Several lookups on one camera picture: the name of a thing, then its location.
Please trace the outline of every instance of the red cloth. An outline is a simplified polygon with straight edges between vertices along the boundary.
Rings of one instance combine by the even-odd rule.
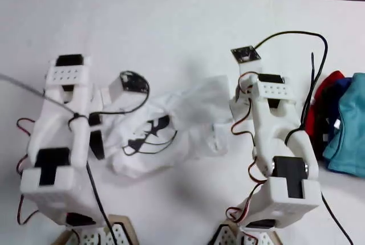
[[[337,80],[344,78],[343,74],[340,71],[334,71],[332,72],[325,80],[320,84],[317,91],[314,95],[314,100],[318,100],[318,98],[321,96],[322,91],[331,85],[333,85]],[[307,132],[308,136],[312,139],[314,136],[314,106],[310,106],[308,111],[307,120],[305,122],[305,131]]]

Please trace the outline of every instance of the black wire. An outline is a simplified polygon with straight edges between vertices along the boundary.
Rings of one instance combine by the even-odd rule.
[[[166,145],[165,147],[163,147],[162,149],[160,149],[159,151],[156,151],[156,152],[140,152],[140,151],[134,151],[133,153],[127,154],[124,149],[126,147],[128,147],[128,145],[122,147],[122,150],[123,150],[123,152],[124,152],[124,154],[126,156],[132,156],[132,155],[137,154],[137,153],[140,153],[140,154],[158,154],[158,153],[162,152],[163,150],[167,149],[172,144],[172,142],[174,141],[176,135],[177,135],[177,131],[175,131],[175,134],[173,135],[173,137],[170,140],[168,140],[168,141],[166,141],[166,142],[164,142],[162,144],[152,144],[150,142],[145,142],[145,144],[150,144],[150,145],[164,145],[164,144],[168,144],[168,145]]]
[[[124,115],[124,114],[129,114],[132,113],[138,109],[140,109],[148,100],[149,98],[149,92],[150,92],[150,87],[149,87],[149,83],[146,80],[145,77],[141,76],[142,79],[145,81],[146,85],[147,85],[147,93],[146,93],[146,98],[143,100],[142,103],[140,103],[138,106],[134,107],[133,109],[129,110],[129,111],[115,111],[115,112],[108,112],[108,111],[96,111],[96,112],[92,112],[90,113],[90,117],[93,115]]]
[[[81,244],[81,239],[80,239],[80,235],[78,232],[75,231],[75,229],[71,229],[71,231],[76,235],[76,238],[78,239],[78,245]]]
[[[325,199],[325,196],[323,195],[322,193],[322,201],[323,203],[325,204],[326,206],[326,209],[327,211],[330,213],[332,219],[335,221],[335,223],[337,224],[337,226],[340,228],[341,232],[344,234],[344,236],[347,238],[348,242],[351,244],[351,245],[354,245],[354,242],[352,242],[350,236],[346,233],[346,231],[344,230],[344,228],[342,227],[342,225],[339,223],[339,221],[337,220],[337,218],[335,217],[334,213],[332,212],[329,204],[327,203],[326,199]]]
[[[104,207],[103,207],[103,205],[102,205],[102,203],[101,203],[101,201],[100,201],[99,194],[98,194],[98,191],[97,191],[97,189],[96,189],[95,182],[94,182],[94,178],[92,177],[91,169],[90,169],[90,166],[89,166],[88,161],[86,162],[86,170],[87,170],[87,174],[88,174],[89,179],[90,179],[90,183],[91,183],[92,191],[94,192],[95,199],[96,199],[96,202],[98,203],[98,206],[99,206],[100,212],[101,212],[101,214],[103,215],[103,218],[104,218],[104,220],[105,220],[105,222],[106,222],[106,224],[107,224],[107,226],[108,226],[108,228],[109,228],[109,231],[110,231],[110,233],[111,233],[111,235],[112,235],[112,237],[113,237],[113,241],[114,241],[115,245],[117,245],[117,244],[118,244],[118,241],[116,240],[116,237],[115,237],[114,232],[113,232],[113,228],[112,228],[112,226],[110,225],[110,222],[109,222],[109,220],[108,220],[108,217],[107,217],[107,215],[106,215],[106,214],[105,214],[105,212],[104,212]]]
[[[327,43],[326,38],[324,38],[321,34],[314,33],[314,32],[308,32],[308,31],[296,31],[296,30],[293,30],[293,31],[282,31],[282,32],[275,33],[275,34],[273,34],[273,35],[265,38],[261,42],[259,42],[255,46],[255,49],[259,48],[267,40],[269,40],[269,39],[271,39],[273,37],[279,36],[279,35],[283,35],[283,34],[305,34],[305,35],[310,35],[310,36],[316,36],[316,37],[319,37],[323,41],[323,44],[325,45],[325,50],[323,52],[322,61],[321,61],[321,64],[319,65],[319,69],[318,69],[317,75],[314,77],[314,79],[313,78],[311,79],[311,86],[310,86],[310,89],[309,89],[307,98],[306,98],[306,100],[304,102],[304,106],[303,106],[303,110],[302,110],[302,116],[301,116],[301,125],[298,128],[290,131],[287,134],[287,136],[285,138],[285,144],[287,144],[287,142],[288,142],[288,140],[289,140],[289,138],[290,138],[290,136],[292,134],[294,134],[297,131],[304,130],[304,125],[305,125],[305,122],[307,120],[309,106],[310,106],[310,100],[312,98],[313,90],[314,90],[314,87],[315,87],[315,85],[316,85],[319,77],[321,76],[322,69],[323,69],[323,66],[324,66],[324,64],[326,62],[327,53],[328,53],[328,49],[329,48],[328,48],[328,43]],[[311,54],[311,58],[312,58],[312,73],[313,73],[314,72],[314,54],[313,54],[313,52]]]
[[[132,112],[136,111],[137,109],[141,108],[146,103],[146,101],[149,98],[149,83],[147,82],[147,80],[144,77],[142,77],[142,78],[145,80],[145,82],[147,84],[148,91],[147,91],[147,96],[146,96],[145,100],[140,105],[138,105],[137,107],[135,107],[134,109],[132,109],[130,111],[125,111],[125,112],[94,112],[94,113],[98,113],[98,114],[127,114],[127,113],[132,113]],[[25,83],[23,83],[21,81],[18,81],[16,79],[12,78],[12,77],[9,77],[9,76],[7,76],[5,74],[0,73],[0,80],[7,81],[7,82],[9,82],[9,83],[11,83],[11,84],[13,84],[13,85],[15,85],[17,87],[23,88],[23,89],[25,89],[25,90],[33,93],[34,95],[36,95],[38,97],[41,97],[42,99],[48,100],[48,101],[50,101],[50,102],[52,102],[52,103],[54,103],[54,104],[62,107],[63,109],[71,112],[74,116],[73,116],[73,118],[71,118],[71,120],[68,122],[68,124],[70,124],[72,120],[77,119],[79,117],[85,117],[85,118],[87,118],[85,115],[80,115],[80,114],[74,112],[71,108],[67,107],[66,105],[64,105],[64,104],[62,104],[62,103],[60,103],[60,102],[58,102],[58,101],[56,101],[56,100],[54,100],[52,98],[47,97],[45,94],[37,91],[33,87],[31,87],[31,86],[29,86],[29,85],[27,85],[27,84],[25,84]],[[106,216],[106,214],[104,212],[103,205],[100,202],[100,198],[99,198],[99,195],[98,195],[98,191],[96,190],[96,186],[95,186],[94,179],[92,177],[91,170],[90,170],[90,167],[89,167],[88,162],[86,162],[86,169],[87,169],[87,173],[88,173],[89,178],[90,178],[91,186],[92,186],[92,189],[94,191],[95,198],[96,198],[96,201],[98,203],[100,212],[102,213],[102,215],[104,217],[104,220],[105,220],[105,222],[106,222],[106,224],[107,224],[107,226],[108,226],[108,228],[109,228],[109,230],[111,232],[111,235],[113,237],[114,243],[117,245],[117,240],[115,238],[113,229],[112,229],[112,227],[110,225],[110,222],[109,222],[109,220],[108,220],[108,218],[107,218],[107,216]]]
[[[276,34],[273,34],[269,37],[267,37],[266,39],[264,39],[263,41],[261,41],[260,43],[258,43],[256,46],[255,46],[255,49],[258,48],[259,46],[261,46],[263,43],[265,43],[267,40],[275,37],[275,36],[278,36],[278,35],[282,35],[282,34],[306,34],[306,35],[312,35],[312,36],[317,36],[319,38],[322,39],[323,43],[325,44],[325,51],[323,52],[323,58],[322,58],[322,61],[321,61],[321,64],[319,66],[319,69],[318,69],[318,72],[317,72],[317,75],[314,77],[314,54],[312,52],[311,54],[311,65],[312,65],[312,72],[311,72],[311,83],[310,83],[310,89],[309,89],[309,92],[308,92],[308,95],[307,95],[307,98],[306,98],[306,101],[304,102],[304,106],[303,106],[303,110],[302,110],[302,117],[301,117],[301,125],[296,128],[296,129],[293,129],[291,130],[288,135],[286,136],[285,138],[285,145],[287,144],[290,136],[292,134],[294,134],[295,132],[297,131],[300,131],[300,130],[304,130],[304,126],[305,126],[305,123],[306,123],[306,120],[307,120],[307,116],[308,116],[308,111],[309,111],[309,107],[310,107],[310,100],[312,98],[312,94],[313,94],[313,90],[314,90],[314,87],[322,73],[322,69],[323,69],[323,66],[325,64],[325,61],[326,61],[326,57],[327,57],[327,52],[328,52],[328,44],[327,44],[327,40],[321,35],[321,34],[317,34],[317,33],[313,33],[313,32],[307,32],[307,31],[283,31],[283,32],[278,32]],[[335,215],[333,214],[331,208],[329,207],[325,197],[323,196],[323,193],[322,193],[322,201],[323,203],[325,204],[326,206],[326,209],[327,211],[330,213],[332,219],[335,221],[335,223],[337,224],[337,226],[340,228],[341,232],[345,235],[345,237],[347,238],[348,242],[353,245],[354,243],[352,242],[351,238],[349,237],[349,235],[346,233],[346,231],[344,230],[344,228],[342,227],[342,225],[339,223],[339,221],[336,219]]]
[[[271,39],[273,37],[279,36],[279,35],[283,35],[283,34],[305,34],[305,35],[310,35],[310,36],[316,36],[316,37],[319,37],[323,41],[323,44],[325,45],[325,50],[323,52],[322,61],[321,61],[321,64],[319,65],[319,69],[318,69],[317,75],[314,78],[313,84],[311,85],[311,87],[309,89],[309,93],[308,93],[307,99],[305,101],[305,104],[306,104],[306,103],[310,102],[310,98],[312,97],[312,93],[313,93],[314,87],[315,87],[315,85],[316,85],[319,77],[321,76],[322,69],[323,69],[323,66],[325,64],[325,61],[326,61],[326,58],[327,58],[327,53],[328,53],[328,50],[329,50],[328,43],[327,43],[326,38],[324,38],[321,34],[314,33],[314,32],[308,32],[308,31],[297,31],[297,30],[293,30],[293,31],[282,31],[282,32],[275,33],[275,34],[273,34],[273,35],[265,38],[261,42],[259,42],[255,46],[255,49],[258,49],[267,40],[269,40],[269,39]],[[307,117],[307,115],[304,115],[304,119],[303,119],[303,122],[304,123],[306,122],[306,119],[307,119],[306,117]]]

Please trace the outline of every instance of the red wire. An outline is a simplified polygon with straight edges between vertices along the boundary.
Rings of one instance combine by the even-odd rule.
[[[249,110],[247,112],[247,114],[242,118],[240,119],[239,121],[235,122],[231,127],[230,127],[230,131],[232,134],[234,134],[235,136],[238,136],[238,135],[242,135],[242,134],[250,134],[251,135],[251,138],[252,138],[252,143],[253,143],[253,146],[255,146],[255,141],[254,141],[254,138],[253,138],[253,135],[250,131],[240,131],[240,132],[236,132],[234,131],[234,128],[239,125],[240,123],[242,123],[243,121],[245,121],[249,115],[250,115],[250,112],[251,112],[251,99],[249,99],[249,102],[250,102],[250,106],[249,106]]]
[[[235,220],[236,218],[231,214],[231,213],[228,213],[230,210],[233,210],[236,212],[242,212],[242,209],[241,208],[238,208],[238,207],[228,207],[227,210],[226,210],[226,217],[227,219],[229,219],[230,221]]]
[[[253,162],[250,164],[249,168],[248,168],[248,172],[249,172],[249,176],[250,176],[250,179],[252,179],[254,182],[256,183],[262,183],[264,184],[266,182],[266,179],[256,179],[252,174],[251,174],[251,168],[256,164],[256,160],[257,160],[257,157],[255,157],[255,159],[253,160]]]
[[[243,73],[241,76],[239,76],[239,78],[238,78],[238,87],[239,87],[240,91],[241,91],[243,94],[246,94],[246,92],[244,92],[244,90],[241,88],[240,81],[241,81],[241,79],[242,79],[245,75],[247,75],[247,74],[256,74],[256,75],[258,75],[258,73],[257,73],[257,72],[255,72],[255,71],[248,71],[248,72]]]
[[[263,185],[263,183],[258,183],[258,184],[255,185],[255,187],[253,187],[250,195],[248,196],[248,198],[246,200],[246,204],[245,204],[245,207],[244,207],[243,210],[240,209],[240,208],[238,208],[238,207],[229,207],[229,208],[227,208],[227,210],[226,210],[226,216],[227,216],[227,212],[229,210],[235,210],[235,211],[241,211],[242,212],[242,214],[240,215],[239,218],[233,218],[232,215],[230,217],[227,216],[227,218],[230,221],[232,221],[234,223],[240,223],[246,217],[246,213],[247,213],[248,207],[250,205],[251,197],[253,196],[253,193],[255,192],[256,188],[259,187],[260,185]]]
[[[21,212],[22,212],[22,205],[23,205],[23,201],[24,201],[24,195],[21,195],[21,199],[19,201],[19,206],[18,206],[18,212],[17,212],[17,222],[19,225],[24,225],[27,224],[28,221],[36,214],[39,212],[39,210],[35,210],[33,213],[31,213],[23,222],[21,222]]]
[[[228,218],[227,212],[228,212],[229,210],[242,211],[242,209],[240,209],[240,208],[238,208],[238,207],[229,207],[229,208],[226,210],[226,216],[227,216],[227,218]],[[247,235],[248,237],[253,238],[253,239],[255,240],[255,245],[257,245],[257,244],[258,244],[258,238],[256,238],[256,237],[255,237],[255,236],[253,236],[253,235],[250,235],[250,234],[248,234],[248,233],[246,233],[246,232],[244,232],[244,231],[242,231],[242,232],[244,233],[244,235]]]
[[[29,121],[29,122],[31,122],[31,123],[35,123],[35,120],[32,120],[32,119],[30,119],[30,118],[19,118],[18,120],[17,120],[17,127],[21,130],[21,131],[23,131],[24,133],[26,133],[28,136],[30,136],[30,132],[27,130],[27,129],[25,129],[24,127],[22,127],[21,125],[20,125],[20,122],[21,121]]]
[[[25,129],[24,127],[22,127],[21,125],[20,125],[20,122],[21,121],[29,121],[29,122],[31,122],[31,123],[34,123],[35,121],[34,120],[32,120],[32,119],[30,119],[30,118],[19,118],[18,120],[17,120],[17,127],[21,130],[21,131],[23,131],[24,133],[26,133],[28,136],[30,136],[30,132],[27,130],[27,129]],[[17,163],[17,167],[16,167],[16,171],[17,171],[17,173],[20,175],[20,176],[22,176],[22,173],[23,173],[23,171],[20,171],[20,166],[21,166],[21,164],[23,163],[23,161],[26,159],[28,157],[28,154],[25,154],[25,156],[24,157],[22,157],[19,161],[18,161],[18,163]],[[36,213],[38,213],[39,212],[39,210],[35,210],[33,213],[31,213],[23,222],[21,222],[21,212],[22,212],[22,206],[23,206],[23,201],[24,201],[24,195],[21,195],[21,198],[20,198],[20,200],[19,200],[19,205],[18,205],[18,212],[17,212],[17,222],[18,222],[18,224],[19,225],[25,225],[25,224],[27,224],[28,223],[28,221],[36,214]]]
[[[22,176],[23,170],[22,170],[22,171],[20,171],[20,169],[19,169],[19,168],[21,167],[21,164],[23,163],[23,161],[27,159],[27,157],[28,157],[28,154],[25,154],[25,156],[24,156],[24,157],[22,157],[22,158],[18,161],[18,164],[17,164],[16,170],[17,170],[17,173],[18,173],[20,176]]]

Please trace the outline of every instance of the black plastic part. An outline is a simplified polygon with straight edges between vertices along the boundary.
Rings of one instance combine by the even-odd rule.
[[[82,66],[84,64],[84,57],[81,54],[61,55],[57,58],[57,67]]]
[[[220,224],[217,231],[214,233],[212,239],[208,242],[208,245],[214,245],[214,243],[216,242],[217,237],[218,237],[218,235],[219,235],[219,233],[220,233],[220,231],[223,227],[229,227],[229,225],[228,224]]]
[[[63,85],[62,88],[65,92],[72,92],[74,91],[74,85],[73,84],[66,84],[66,85]]]
[[[265,81],[268,83],[277,83],[277,84],[284,83],[284,80],[281,78],[280,75],[273,75],[273,74],[260,73],[258,75],[258,80]],[[280,99],[268,99],[267,102],[269,103],[270,108],[278,108]]]
[[[283,84],[284,80],[281,78],[280,75],[274,75],[274,74],[264,74],[260,73],[258,75],[259,81],[265,81],[267,83],[277,83],[277,84]]]
[[[275,226],[275,219],[261,219],[249,223],[247,228],[270,229]]]
[[[123,71],[119,75],[123,90],[138,93],[148,93],[145,79],[132,71]]]
[[[261,57],[253,46],[240,47],[230,50],[239,64],[260,60]]]
[[[53,185],[58,166],[70,165],[70,149],[44,148],[40,149],[35,161],[35,168],[40,168],[39,186]]]
[[[307,179],[304,160],[296,157],[275,156],[273,161],[275,168],[271,176],[286,178],[289,198],[303,198],[302,180]]]
[[[97,113],[91,113],[89,115],[89,126],[95,126],[102,124],[102,117],[100,114]]]
[[[100,130],[91,132],[90,148],[98,160],[103,160],[105,158],[102,132]]]
[[[66,223],[74,227],[96,224],[96,222],[92,218],[78,213],[67,213]]]

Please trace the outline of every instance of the teal fabric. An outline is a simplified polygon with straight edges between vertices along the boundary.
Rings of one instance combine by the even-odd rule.
[[[327,168],[365,178],[365,73],[355,73],[339,100],[340,130],[323,153]]]

